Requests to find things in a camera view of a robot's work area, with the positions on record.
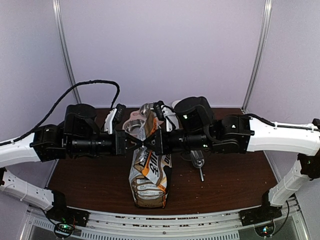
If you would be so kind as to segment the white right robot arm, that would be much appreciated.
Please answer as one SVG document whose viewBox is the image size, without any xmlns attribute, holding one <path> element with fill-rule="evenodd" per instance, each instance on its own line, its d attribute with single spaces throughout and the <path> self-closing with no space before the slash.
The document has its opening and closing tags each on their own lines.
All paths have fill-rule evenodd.
<svg viewBox="0 0 320 240">
<path fill-rule="evenodd" d="M 259 220 L 268 220 L 276 208 L 296 193 L 306 181 L 320 176 L 320 121 L 308 124 L 278 123 L 256 114 L 228 115 L 217 120 L 203 96 L 187 97 L 172 108 L 181 129 L 158 129 L 143 144 L 157 155 L 209 150 L 215 154 L 280 151 L 297 154 L 291 170 L 266 192 L 256 210 Z"/>
</svg>

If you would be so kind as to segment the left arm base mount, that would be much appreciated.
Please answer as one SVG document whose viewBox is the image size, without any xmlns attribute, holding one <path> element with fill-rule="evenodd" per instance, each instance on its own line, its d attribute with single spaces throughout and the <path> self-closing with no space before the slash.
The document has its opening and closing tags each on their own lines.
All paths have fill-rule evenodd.
<svg viewBox="0 0 320 240">
<path fill-rule="evenodd" d="M 53 224 L 53 233 L 60 239 L 70 237 L 76 227 L 86 227 L 90 213 L 75 208 L 55 208 L 44 211 L 45 217 Z"/>
</svg>

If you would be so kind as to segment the pet food bag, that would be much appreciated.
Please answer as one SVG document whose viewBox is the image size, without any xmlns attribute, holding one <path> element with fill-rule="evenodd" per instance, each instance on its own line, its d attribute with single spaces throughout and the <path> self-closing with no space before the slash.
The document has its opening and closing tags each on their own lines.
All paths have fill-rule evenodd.
<svg viewBox="0 0 320 240">
<path fill-rule="evenodd" d="M 157 155 L 140 147 L 133 152 L 129 185 L 134 203 L 140 208 L 164 208 L 172 176 L 172 155 Z"/>
</svg>

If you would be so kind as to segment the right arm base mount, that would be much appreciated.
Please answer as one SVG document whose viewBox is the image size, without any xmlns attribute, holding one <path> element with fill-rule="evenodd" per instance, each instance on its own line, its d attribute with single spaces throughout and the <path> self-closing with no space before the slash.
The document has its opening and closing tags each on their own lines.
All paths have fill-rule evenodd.
<svg viewBox="0 0 320 240">
<path fill-rule="evenodd" d="M 242 226 L 254 226 L 259 237 L 268 238 L 276 233 L 274 220 L 282 216 L 282 207 L 259 206 L 241 210 L 239 217 Z"/>
</svg>

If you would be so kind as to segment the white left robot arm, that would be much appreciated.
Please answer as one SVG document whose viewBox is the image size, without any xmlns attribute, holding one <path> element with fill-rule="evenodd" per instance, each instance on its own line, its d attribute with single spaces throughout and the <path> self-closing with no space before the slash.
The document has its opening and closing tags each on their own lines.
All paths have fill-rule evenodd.
<svg viewBox="0 0 320 240">
<path fill-rule="evenodd" d="M 71 104 L 67 106 L 64 121 L 59 125 L 41 125 L 25 136 L 1 142 L 1 191 L 44 211 L 52 211 L 61 222 L 69 221 L 72 211 L 67 207 L 63 193 L 38 188 L 11 174 L 7 167 L 67 157 L 124 156 L 143 145 L 141 140 L 124 130 L 114 129 L 121 122 L 125 108 L 125 105 L 118 104 L 112 109 L 106 117 L 105 129 L 101 130 L 96 123 L 97 112 L 93 106 Z"/>
</svg>

